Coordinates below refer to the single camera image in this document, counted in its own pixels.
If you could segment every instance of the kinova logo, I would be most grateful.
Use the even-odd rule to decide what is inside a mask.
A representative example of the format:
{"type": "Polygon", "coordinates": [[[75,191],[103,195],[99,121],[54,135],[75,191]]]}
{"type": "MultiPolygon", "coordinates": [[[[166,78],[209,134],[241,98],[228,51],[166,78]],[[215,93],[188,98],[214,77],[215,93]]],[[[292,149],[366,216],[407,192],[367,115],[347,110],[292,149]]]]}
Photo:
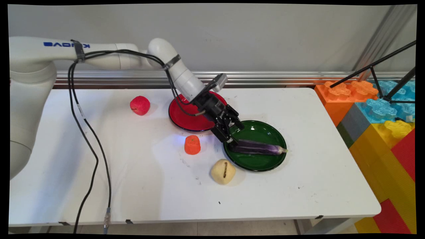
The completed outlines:
{"type": "MultiPolygon", "coordinates": [[[[74,43],[50,43],[43,42],[44,46],[60,46],[60,47],[74,47],[74,43]]],[[[83,48],[90,48],[90,44],[83,44],[83,48]]]]}

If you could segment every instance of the red plate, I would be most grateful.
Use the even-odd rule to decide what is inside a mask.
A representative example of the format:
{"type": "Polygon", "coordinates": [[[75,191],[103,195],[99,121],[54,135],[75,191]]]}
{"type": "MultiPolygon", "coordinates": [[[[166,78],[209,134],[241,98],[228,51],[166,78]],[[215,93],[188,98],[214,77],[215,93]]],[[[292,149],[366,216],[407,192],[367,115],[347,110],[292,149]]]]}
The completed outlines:
{"type": "MultiPolygon", "coordinates": [[[[224,105],[227,105],[227,102],[219,94],[210,91],[215,95],[224,105]]],[[[184,103],[188,103],[188,100],[182,95],[178,95],[184,103]]],[[[190,114],[199,113],[198,107],[195,105],[183,105],[181,107],[190,114]]],[[[176,100],[172,100],[170,106],[168,107],[168,115],[170,116],[171,121],[178,127],[188,130],[188,131],[205,131],[210,130],[214,127],[214,122],[207,120],[203,115],[200,116],[189,116],[178,107],[176,100]]]]}

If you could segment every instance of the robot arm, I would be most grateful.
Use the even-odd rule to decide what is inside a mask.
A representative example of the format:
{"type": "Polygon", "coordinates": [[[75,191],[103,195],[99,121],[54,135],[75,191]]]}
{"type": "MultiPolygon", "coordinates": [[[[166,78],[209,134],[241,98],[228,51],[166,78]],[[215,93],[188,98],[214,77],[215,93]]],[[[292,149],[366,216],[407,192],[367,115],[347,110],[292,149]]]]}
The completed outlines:
{"type": "MultiPolygon", "coordinates": [[[[91,44],[82,43],[85,53],[92,51],[128,49],[138,51],[134,44],[91,44]]],[[[157,56],[164,63],[177,56],[175,49],[164,39],[153,39],[148,46],[148,54],[157,56]]],[[[74,43],[37,37],[10,37],[10,179],[18,174],[28,162],[35,143],[38,125],[44,104],[56,81],[54,60],[76,60],[74,43]]],[[[157,63],[126,53],[114,53],[91,58],[85,63],[108,70],[160,68],[157,63]]],[[[217,92],[227,80],[224,75],[216,77],[209,88],[195,77],[181,60],[168,69],[175,87],[204,116],[214,121],[212,132],[220,141],[234,141],[229,134],[229,124],[234,122],[243,127],[237,118],[238,113],[229,105],[224,106],[208,90],[217,92]]]]}

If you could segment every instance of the eggplant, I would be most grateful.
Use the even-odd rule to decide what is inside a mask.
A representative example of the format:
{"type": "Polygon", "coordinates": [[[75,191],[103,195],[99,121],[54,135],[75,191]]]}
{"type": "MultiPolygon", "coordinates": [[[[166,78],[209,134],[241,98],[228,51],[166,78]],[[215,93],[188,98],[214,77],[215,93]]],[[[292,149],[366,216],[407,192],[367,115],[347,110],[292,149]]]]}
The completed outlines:
{"type": "Polygon", "coordinates": [[[278,145],[269,145],[251,140],[240,139],[238,144],[230,143],[229,149],[242,154],[270,154],[279,155],[287,153],[288,150],[278,145]]]}

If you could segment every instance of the metal clamp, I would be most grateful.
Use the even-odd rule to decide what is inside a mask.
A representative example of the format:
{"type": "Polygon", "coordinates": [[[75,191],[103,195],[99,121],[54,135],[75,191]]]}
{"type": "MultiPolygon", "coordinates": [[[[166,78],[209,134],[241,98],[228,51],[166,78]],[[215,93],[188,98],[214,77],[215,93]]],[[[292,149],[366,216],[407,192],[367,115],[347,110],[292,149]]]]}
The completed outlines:
{"type": "Polygon", "coordinates": [[[181,59],[180,55],[173,57],[169,62],[167,62],[163,69],[164,71],[170,69],[174,64],[176,64],[181,59]]]}
{"type": "Polygon", "coordinates": [[[76,40],[72,40],[71,42],[74,43],[74,49],[75,49],[75,53],[77,54],[77,60],[79,63],[84,63],[85,62],[85,53],[84,50],[82,49],[82,44],[79,41],[76,40]]]}

